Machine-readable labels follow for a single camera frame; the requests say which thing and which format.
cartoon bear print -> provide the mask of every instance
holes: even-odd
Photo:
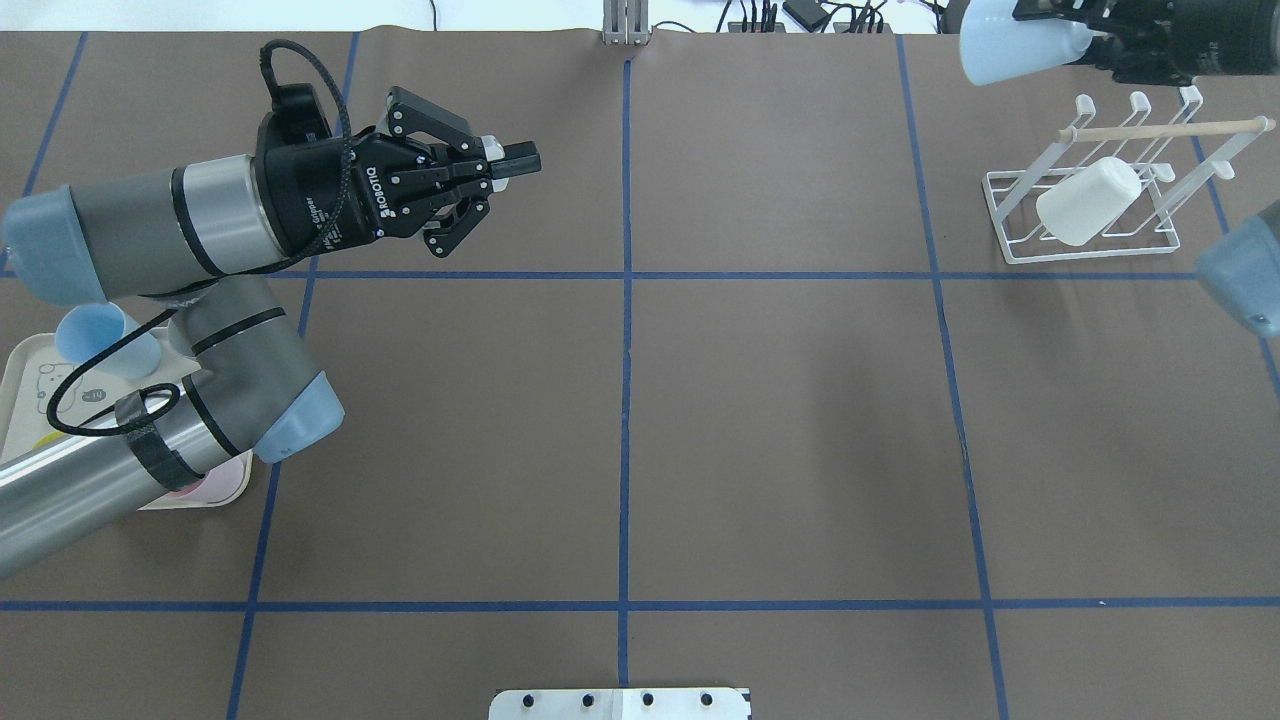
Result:
[[[70,363],[46,363],[40,366],[40,375],[36,378],[36,411],[44,415],[49,411],[49,398],[54,396],[54,391],[58,386],[63,384],[67,375],[72,374],[76,365]],[[59,413],[65,413],[76,405],[76,388],[79,387],[84,378],[76,380],[70,391],[63,396],[61,404],[58,406]]]

white cup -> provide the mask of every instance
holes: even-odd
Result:
[[[81,305],[58,323],[54,347],[69,363],[79,365],[137,327],[138,322],[114,302]],[[136,380],[156,370],[160,354],[160,341],[146,333],[99,363],[95,370]]]
[[[1070,20],[1015,20],[1018,0],[973,0],[960,23],[960,64],[974,85],[1030,74],[1084,56],[1093,32]]]
[[[1079,247],[1116,222],[1142,195],[1142,181],[1129,163],[1103,158],[1036,199],[1044,229]]]

white drying rack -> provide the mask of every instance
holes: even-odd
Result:
[[[1093,99],[1088,95],[1076,95],[1075,119],[1065,129],[1059,131],[1056,141],[1044,149],[1030,167],[1025,170],[987,173],[983,177],[982,187],[987,196],[987,210],[991,213],[991,222],[996,228],[996,236],[1000,240],[1000,250],[1005,255],[1005,261],[1010,265],[1021,265],[1025,263],[1050,263],[1053,260],[1111,258],[1117,255],[1156,255],[1178,250],[1181,246],[1181,241],[1178,237],[1178,229],[1174,227],[1174,213],[1201,186],[1208,182],[1210,177],[1217,176],[1222,179],[1234,178],[1235,169],[1231,167],[1231,158],[1244,150],[1260,135],[1275,128],[1276,124],[1275,120],[1258,115],[1252,120],[1196,123],[1193,126],[1190,120],[1201,105],[1204,104],[1204,99],[1196,87],[1179,88],[1179,94],[1181,96],[1181,108],[1178,109],[1178,113],[1174,114],[1167,124],[1143,124],[1151,115],[1151,101],[1144,94],[1133,92],[1129,95],[1132,111],[1123,123],[1117,127],[1094,129],[1085,129],[1097,114]],[[1160,154],[1164,152],[1172,138],[1217,135],[1230,135],[1231,137],[1187,173],[1180,182],[1165,191],[1160,190],[1161,183],[1169,184],[1176,179],[1172,165],[1158,161]],[[1132,160],[1121,156],[1121,152],[1130,141],[1140,140],[1149,140],[1149,142],[1147,142],[1137,156]],[[1091,143],[1093,147],[1071,167],[1053,167],[1073,147],[1078,145],[1088,146]],[[1038,223],[1025,233],[1011,231],[1009,227],[1010,217],[1033,191],[1042,193],[1068,177],[1085,169],[1091,161],[1107,155],[1125,160],[1138,173],[1142,188],[1151,200],[1151,211],[1146,219],[1132,229],[1117,228],[1117,224],[1121,222],[1117,219],[1107,225],[1098,237],[1135,237],[1155,222],[1156,224],[1152,231],[1160,242],[1107,249],[1089,249],[1089,243],[1085,243],[1080,250],[1070,249],[1052,254],[1016,255],[1014,252],[1015,246],[1027,243],[1033,238],[1036,242],[1053,242],[1060,247],[1069,247],[1059,243],[1057,238],[1044,229],[1043,223]],[[1029,213],[1034,215],[1034,208],[1030,208]]]

metal bracket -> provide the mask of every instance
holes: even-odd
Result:
[[[605,45],[649,45],[649,0],[604,0]]]

